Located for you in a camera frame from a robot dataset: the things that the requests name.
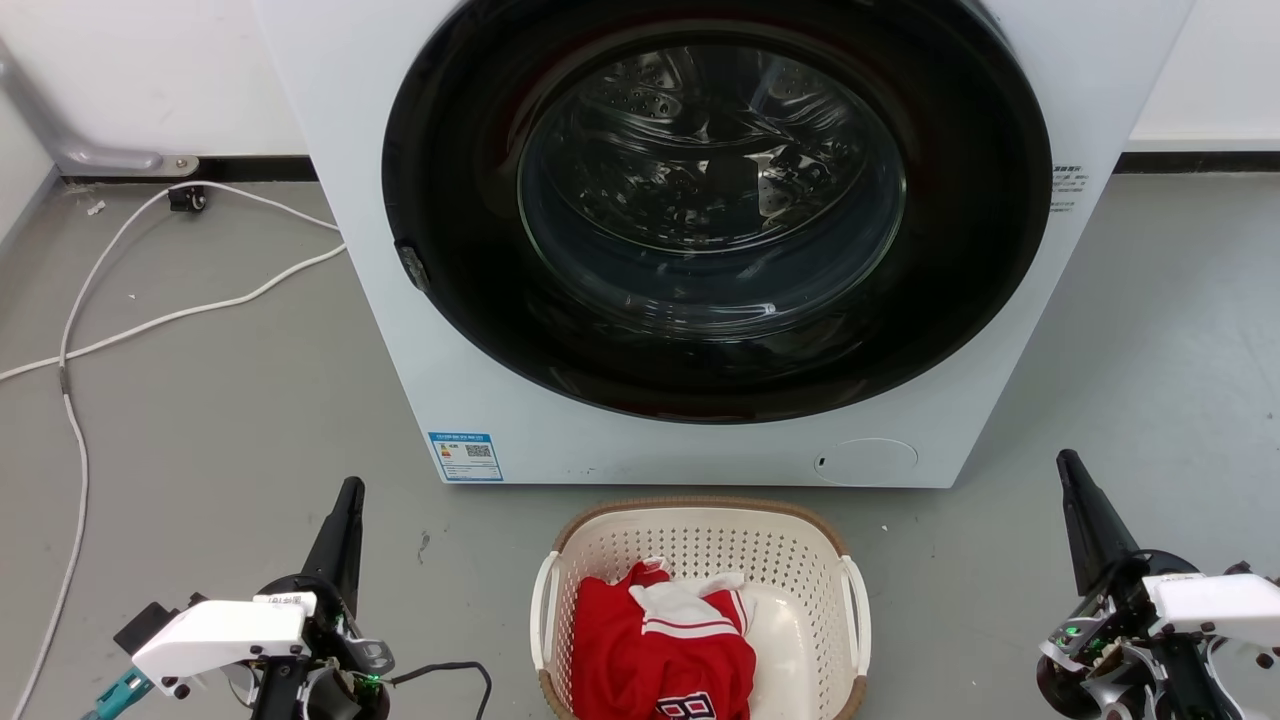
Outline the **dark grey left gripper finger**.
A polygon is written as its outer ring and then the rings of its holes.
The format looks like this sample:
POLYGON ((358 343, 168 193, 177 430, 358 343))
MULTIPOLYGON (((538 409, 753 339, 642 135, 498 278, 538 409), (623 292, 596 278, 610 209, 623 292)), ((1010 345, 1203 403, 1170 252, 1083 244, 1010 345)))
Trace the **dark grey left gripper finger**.
POLYGON ((347 477, 332 511, 324 519, 300 573, 300 588, 333 602, 348 612, 358 610, 358 580, 364 542, 365 483, 347 477))

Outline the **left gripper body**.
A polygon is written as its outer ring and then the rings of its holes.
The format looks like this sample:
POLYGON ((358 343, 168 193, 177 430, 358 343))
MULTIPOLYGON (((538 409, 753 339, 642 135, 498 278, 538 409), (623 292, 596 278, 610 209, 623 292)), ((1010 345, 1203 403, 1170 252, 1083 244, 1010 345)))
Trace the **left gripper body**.
POLYGON ((385 642, 362 635, 337 585, 297 574, 259 596, 302 602, 305 618, 297 643, 253 661, 252 719, 389 717, 390 692, 381 679, 394 657, 385 642))

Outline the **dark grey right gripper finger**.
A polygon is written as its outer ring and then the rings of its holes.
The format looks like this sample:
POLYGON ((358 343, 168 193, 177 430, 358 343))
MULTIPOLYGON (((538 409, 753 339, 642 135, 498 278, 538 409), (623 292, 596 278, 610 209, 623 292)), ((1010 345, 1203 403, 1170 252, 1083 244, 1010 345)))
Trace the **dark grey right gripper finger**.
POLYGON ((1139 544, 1076 451, 1061 450, 1056 468, 1075 587, 1087 597, 1116 564, 1133 557, 1139 544))

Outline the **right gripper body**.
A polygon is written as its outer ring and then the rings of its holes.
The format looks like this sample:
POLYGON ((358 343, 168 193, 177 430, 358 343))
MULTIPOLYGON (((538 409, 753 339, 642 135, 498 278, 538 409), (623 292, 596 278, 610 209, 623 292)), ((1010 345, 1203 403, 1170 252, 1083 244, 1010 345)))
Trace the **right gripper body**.
POLYGON ((1261 577, 1138 550, 1039 646, 1036 683, 1069 719, 1245 719, 1215 655, 1261 651, 1261 577))

